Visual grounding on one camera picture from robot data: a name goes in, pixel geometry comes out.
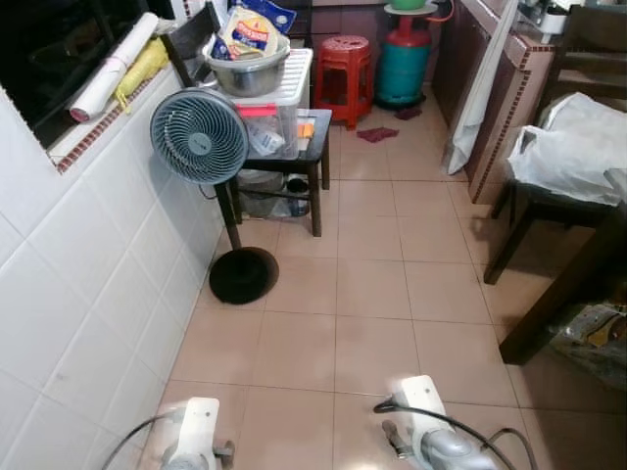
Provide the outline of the dark wooden table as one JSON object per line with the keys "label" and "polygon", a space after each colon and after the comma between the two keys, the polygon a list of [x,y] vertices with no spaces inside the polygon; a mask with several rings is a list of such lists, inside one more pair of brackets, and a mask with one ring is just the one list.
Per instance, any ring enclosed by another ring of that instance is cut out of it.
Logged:
{"label": "dark wooden table", "polygon": [[624,261],[626,242],[626,175],[610,170],[607,178],[621,194],[618,205],[609,206],[573,200],[547,191],[539,185],[510,182],[494,202],[490,216],[505,214],[509,229],[505,241],[490,258],[484,282],[497,283],[534,222],[556,222],[595,229],[593,236],[579,248],[561,273],[553,279],[528,312],[515,323],[499,345],[506,364],[525,364],[550,343],[553,330],[573,317],[569,308],[609,294],[607,278],[621,274],[614,267]]}

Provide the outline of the white plastic bag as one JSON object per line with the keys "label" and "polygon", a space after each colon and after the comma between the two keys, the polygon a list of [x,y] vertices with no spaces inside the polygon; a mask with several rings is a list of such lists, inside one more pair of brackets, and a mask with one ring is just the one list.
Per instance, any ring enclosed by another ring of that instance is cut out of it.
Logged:
{"label": "white plastic bag", "polygon": [[607,175],[626,168],[627,113],[583,93],[556,99],[541,124],[520,128],[507,168],[514,182],[595,205],[622,200]]}

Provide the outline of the printed clear plastic bag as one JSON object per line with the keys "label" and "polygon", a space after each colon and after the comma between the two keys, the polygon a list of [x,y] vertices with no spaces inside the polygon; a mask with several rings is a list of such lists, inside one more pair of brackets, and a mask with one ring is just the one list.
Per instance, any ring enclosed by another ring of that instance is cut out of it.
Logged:
{"label": "printed clear plastic bag", "polygon": [[550,346],[609,388],[627,389],[627,309],[619,302],[574,305],[548,328]]}

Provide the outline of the dark wooden chair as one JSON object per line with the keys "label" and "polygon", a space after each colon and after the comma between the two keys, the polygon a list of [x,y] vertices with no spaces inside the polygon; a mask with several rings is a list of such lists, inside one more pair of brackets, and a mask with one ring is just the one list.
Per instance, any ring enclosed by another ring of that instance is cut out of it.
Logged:
{"label": "dark wooden chair", "polygon": [[[564,35],[553,44],[550,62],[538,75],[533,97],[521,106],[519,124],[541,126],[547,108],[574,93],[599,106],[623,111],[627,98],[626,28],[623,10],[572,6]],[[536,183],[519,182],[511,175],[490,211],[493,219],[506,215],[507,233],[485,265],[483,281],[496,285],[534,223],[595,228],[612,208],[612,203],[574,200]]]}
{"label": "dark wooden chair", "polygon": [[[169,53],[171,67],[179,82],[194,85],[197,88],[216,88],[216,83],[208,79],[210,68],[203,59],[194,59],[191,45],[196,39],[205,46],[211,41],[210,26],[220,22],[215,6],[202,6],[196,14],[189,15],[183,23],[174,26],[160,26],[156,37],[161,37]],[[242,169],[277,171],[304,175],[310,184],[311,210],[309,229],[311,236],[321,237],[323,234],[323,216],[321,192],[330,188],[330,117],[327,109],[300,109],[297,117],[316,118],[316,134],[309,142],[300,142],[300,152],[296,160],[246,160]],[[242,223],[243,213],[239,210],[236,194],[236,178],[228,180],[215,188],[219,209],[225,227],[225,237],[231,242],[232,248],[242,246],[239,241],[238,225]]]}

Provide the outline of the white hanging cloth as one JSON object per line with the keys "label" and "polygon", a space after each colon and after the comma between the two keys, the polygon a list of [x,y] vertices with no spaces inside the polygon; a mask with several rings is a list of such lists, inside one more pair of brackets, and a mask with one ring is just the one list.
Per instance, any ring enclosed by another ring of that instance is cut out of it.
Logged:
{"label": "white hanging cloth", "polygon": [[449,125],[444,158],[448,175],[460,173],[470,161],[476,137],[487,115],[499,58],[505,53],[518,15],[518,0],[453,0],[453,5],[464,9],[464,13],[454,15],[461,25],[467,26],[480,45],[457,40],[454,37],[456,29],[451,23],[445,25],[443,43],[451,50],[443,51],[442,64],[451,67],[456,60],[466,60],[473,66],[470,75],[462,78],[465,95]]}

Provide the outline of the white cup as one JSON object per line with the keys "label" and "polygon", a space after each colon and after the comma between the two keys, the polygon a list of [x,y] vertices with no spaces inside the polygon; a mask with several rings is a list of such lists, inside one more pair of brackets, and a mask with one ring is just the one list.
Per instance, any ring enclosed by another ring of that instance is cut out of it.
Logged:
{"label": "white cup", "polygon": [[537,19],[537,28],[542,32],[543,43],[552,43],[555,37],[563,34],[569,14],[567,6],[556,3],[548,4],[542,10]]}

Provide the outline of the green gas cylinder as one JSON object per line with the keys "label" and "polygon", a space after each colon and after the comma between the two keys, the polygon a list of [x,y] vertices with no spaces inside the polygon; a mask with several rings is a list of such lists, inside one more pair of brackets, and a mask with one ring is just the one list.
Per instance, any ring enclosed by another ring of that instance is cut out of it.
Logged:
{"label": "green gas cylinder", "polygon": [[425,15],[398,15],[382,44],[375,103],[388,111],[420,106],[431,39]]}

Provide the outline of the green plastic basin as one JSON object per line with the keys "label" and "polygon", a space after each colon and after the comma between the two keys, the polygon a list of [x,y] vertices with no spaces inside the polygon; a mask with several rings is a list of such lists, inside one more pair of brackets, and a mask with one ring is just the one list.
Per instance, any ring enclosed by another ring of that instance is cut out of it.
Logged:
{"label": "green plastic basin", "polygon": [[439,6],[434,0],[388,0],[385,12],[403,17],[429,17],[438,12]]}

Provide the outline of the red plastic stool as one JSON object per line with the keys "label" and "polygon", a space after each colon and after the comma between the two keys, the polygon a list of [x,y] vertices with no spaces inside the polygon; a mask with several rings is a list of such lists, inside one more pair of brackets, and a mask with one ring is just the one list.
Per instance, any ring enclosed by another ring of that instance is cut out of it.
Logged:
{"label": "red plastic stool", "polygon": [[313,106],[332,112],[348,130],[372,109],[373,54],[370,40],[358,35],[326,37],[313,66]]}

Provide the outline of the clear bag of bottles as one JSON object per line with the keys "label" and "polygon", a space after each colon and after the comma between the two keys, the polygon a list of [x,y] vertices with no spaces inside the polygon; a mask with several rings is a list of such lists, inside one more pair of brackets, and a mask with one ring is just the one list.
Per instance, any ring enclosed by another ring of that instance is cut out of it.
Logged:
{"label": "clear bag of bottles", "polygon": [[311,187],[304,175],[243,169],[234,182],[239,210],[251,218],[296,218],[310,213]]}

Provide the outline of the clear plastic storage box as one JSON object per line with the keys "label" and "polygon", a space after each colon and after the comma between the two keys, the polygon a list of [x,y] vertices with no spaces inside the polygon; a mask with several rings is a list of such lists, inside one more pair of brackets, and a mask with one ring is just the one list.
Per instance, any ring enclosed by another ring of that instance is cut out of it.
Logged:
{"label": "clear plastic storage box", "polygon": [[231,98],[248,130],[248,160],[296,160],[299,111],[309,105],[313,59],[313,50],[294,49],[283,63],[278,88],[261,97]]}

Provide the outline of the steel mixing bowl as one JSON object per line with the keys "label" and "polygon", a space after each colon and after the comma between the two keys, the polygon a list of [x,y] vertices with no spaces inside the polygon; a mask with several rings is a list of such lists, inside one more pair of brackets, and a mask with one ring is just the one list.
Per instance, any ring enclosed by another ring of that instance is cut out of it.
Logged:
{"label": "steel mixing bowl", "polygon": [[245,54],[241,59],[217,59],[218,37],[203,46],[200,51],[203,63],[214,73],[220,89],[233,97],[261,97],[278,88],[283,68],[291,53],[291,41],[278,37],[278,46],[273,54],[264,57],[261,53]]}

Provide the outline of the blue yellow snack bag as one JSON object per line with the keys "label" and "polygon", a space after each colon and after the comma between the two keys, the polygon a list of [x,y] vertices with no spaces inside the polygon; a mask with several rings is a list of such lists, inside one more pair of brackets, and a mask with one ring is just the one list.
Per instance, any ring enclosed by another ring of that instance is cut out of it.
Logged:
{"label": "blue yellow snack bag", "polygon": [[274,57],[290,46],[297,13],[272,0],[227,0],[208,58],[241,62]]}

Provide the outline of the grey standing fan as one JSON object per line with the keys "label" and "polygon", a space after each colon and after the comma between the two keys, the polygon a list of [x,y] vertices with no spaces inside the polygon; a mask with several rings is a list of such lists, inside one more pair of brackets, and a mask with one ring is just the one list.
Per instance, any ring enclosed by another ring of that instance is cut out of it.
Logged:
{"label": "grey standing fan", "polygon": [[265,248],[243,246],[239,238],[232,182],[247,161],[248,134],[231,100],[208,89],[175,91],[153,112],[151,142],[173,173],[215,189],[231,250],[211,264],[211,294],[237,306],[262,299],[276,285],[279,268]]}

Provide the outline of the yellow plastic bag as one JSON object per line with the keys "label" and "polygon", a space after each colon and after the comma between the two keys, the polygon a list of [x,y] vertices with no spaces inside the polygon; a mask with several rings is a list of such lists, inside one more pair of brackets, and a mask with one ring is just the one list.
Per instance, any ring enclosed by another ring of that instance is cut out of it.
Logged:
{"label": "yellow plastic bag", "polygon": [[137,59],[121,77],[114,89],[113,98],[120,103],[123,111],[129,112],[129,100],[143,82],[152,79],[169,62],[169,53],[161,37],[151,39],[140,51]]}

